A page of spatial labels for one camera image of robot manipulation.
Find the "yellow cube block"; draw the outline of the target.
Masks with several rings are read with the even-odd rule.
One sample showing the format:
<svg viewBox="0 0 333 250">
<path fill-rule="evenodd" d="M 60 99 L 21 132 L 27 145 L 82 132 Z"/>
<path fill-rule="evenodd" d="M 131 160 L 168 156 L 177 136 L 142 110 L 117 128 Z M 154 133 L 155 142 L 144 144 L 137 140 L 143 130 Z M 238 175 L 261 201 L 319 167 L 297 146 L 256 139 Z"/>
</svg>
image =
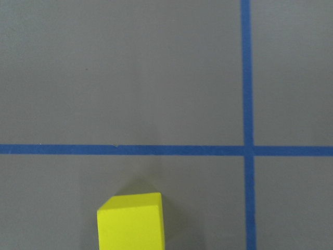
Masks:
<svg viewBox="0 0 333 250">
<path fill-rule="evenodd" d="M 165 249 L 162 195 L 113 196 L 97 211 L 99 249 Z"/>
</svg>

